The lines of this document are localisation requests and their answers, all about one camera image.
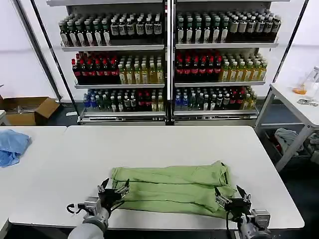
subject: white side table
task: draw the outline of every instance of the white side table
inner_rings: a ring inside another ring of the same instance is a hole
[[[0,126],[5,125],[5,126],[11,126],[10,122],[6,118],[6,112],[4,110],[0,110]]]
[[[277,171],[281,171],[299,149],[300,145],[302,145],[315,130],[319,129],[319,106],[300,105],[297,101],[304,99],[302,95],[294,93],[292,88],[280,83],[271,83],[270,92],[256,120],[255,131],[257,135],[260,134],[261,129],[263,128],[264,124],[262,124],[262,122],[275,96],[305,125],[298,137],[276,164]]]

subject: white table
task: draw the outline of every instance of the white table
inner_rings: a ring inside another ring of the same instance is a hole
[[[315,130],[319,129],[319,107],[300,105],[297,103],[297,101],[304,99],[304,96],[294,93],[292,88],[287,87],[286,85],[282,85],[280,83],[271,83],[270,92],[256,120],[255,131],[257,134],[259,134],[263,128],[262,123],[264,117],[275,96],[278,97],[278,99],[283,102],[283,104],[304,124],[304,127],[300,131],[298,137],[290,145],[280,161],[276,164],[276,169],[281,171],[293,157],[297,149],[299,149],[300,145],[302,145],[303,142]]]
[[[13,224],[75,227],[84,214],[66,211],[70,203],[97,196],[96,186],[113,167],[207,165],[221,160],[232,180],[252,194],[253,207],[267,209],[270,228],[302,228],[304,221],[249,126],[70,126],[19,201]],[[115,210],[110,229],[214,230],[225,220],[197,215]]]
[[[20,157],[18,164],[0,167],[0,238],[5,234],[10,213],[16,209],[16,202],[23,200],[24,192],[32,182],[35,173],[45,161],[50,160],[50,149],[61,140],[65,126],[2,126],[0,131],[12,129],[31,137],[31,144]]]

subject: shelf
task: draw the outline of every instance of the shelf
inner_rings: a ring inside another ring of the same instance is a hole
[[[126,3],[156,3],[161,0],[49,0],[49,6],[71,6],[71,5],[97,5],[97,4],[126,4]]]
[[[203,82],[203,83],[175,83],[175,87],[210,87],[210,86],[262,86],[265,81],[250,82]]]
[[[275,48],[278,43],[199,43],[176,44],[176,49],[217,49],[217,48]]]
[[[177,0],[177,2],[196,2],[196,1],[290,1],[290,0]]]
[[[257,115],[257,114],[258,114],[258,110],[174,111],[175,117],[242,116],[242,115]]]
[[[83,118],[92,120],[115,119],[115,118],[156,118],[165,117],[165,112],[84,112]]]
[[[130,89],[130,88],[164,88],[165,84],[134,84],[134,85],[75,85],[77,89]]]
[[[63,51],[142,51],[163,50],[164,45],[126,45],[126,46],[62,46]]]

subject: metal pole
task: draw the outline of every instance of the metal pole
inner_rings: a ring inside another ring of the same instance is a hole
[[[14,5],[17,13],[19,14],[21,20],[22,20],[22,23],[23,23],[23,26],[26,30],[26,33],[28,34],[28,37],[29,37],[30,42],[33,46],[33,49],[34,49],[34,51],[39,59],[40,64],[41,64],[46,76],[48,77],[48,80],[51,84],[51,87],[52,87],[57,99],[60,101],[62,99],[62,97],[59,94],[59,91],[58,91],[58,88],[54,82],[54,78],[52,76],[52,73],[48,67],[48,64],[47,64],[43,54],[42,54],[41,47],[40,47],[40,45],[35,37],[35,34],[33,32],[33,29],[31,27],[29,19],[27,18],[25,11],[21,5],[21,2],[20,2],[20,0],[12,0],[12,3]]]
[[[61,76],[62,81],[63,81],[63,83],[64,83],[64,86],[65,86],[65,88],[66,88],[66,90],[67,90],[67,92],[68,92],[68,94],[69,94],[69,97],[70,97],[70,99],[71,99],[71,102],[72,102],[72,104],[73,104],[73,107],[74,107],[74,109],[75,109],[77,115],[78,115],[78,116],[81,116],[81,115],[79,114],[78,108],[77,108],[77,106],[76,106],[76,104],[75,104],[75,101],[74,101],[74,98],[73,98],[72,93],[71,93],[71,91],[70,91],[70,88],[69,88],[69,86],[68,86],[68,83],[67,83],[67,81],[66,81],[66,79],[65,79],[65,77],[64,77],[63,71],[62,71],[62,69],[61,69],[61,67],[60,67],[60,64],[59,64],[59,61],[58,61],[58,59],[57,59],[57,57],[56,57],[56,55],[55,55],[55,53],[54,53],[54,50],[53,50],[52,44],[51,44],[51,42],[50,42],[50,39],[49,39],[49,37],[48,37],[48,35],[47,35],[47,33],[46,33],[46,30],[45,30],[45,28],[44,28],[42,19],[41,19],[41,17],[40,17],[39,11],[38,11],[38,8],[36,7],[36,4],[35,4],[34,0],[30,0],[30,2],[31,2],[31,4],[32,4],[33,10],[34,10],[35,15],[36,15],[36,18],[38,19],[38,22],[39,22],[39,24],[40,24],[41,30],[42,30],[42,32],[43,32],[43,34],[44,34],[46,43],[47,43],[48,46],[49,46],[49,49],[50,49],[50,52],[51,52],[52,57],[53,57],[53,59],[54,59],[54,62],[55,62],[55,64],[56,64],[56,67],[57,67],[58,70],[59,70],[59,73],[60,73],[60,76]]]

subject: gray cloth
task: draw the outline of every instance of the gray cloth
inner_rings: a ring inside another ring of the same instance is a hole
[[[282,153],[285,153],[289,146],[294,142],[298,134],[296,131],[292,131],[289,129],[279,128],[275,132],[275,138],[281,146]],[[304,149],[304,144],[302,144],[297,151],[302,151]]]

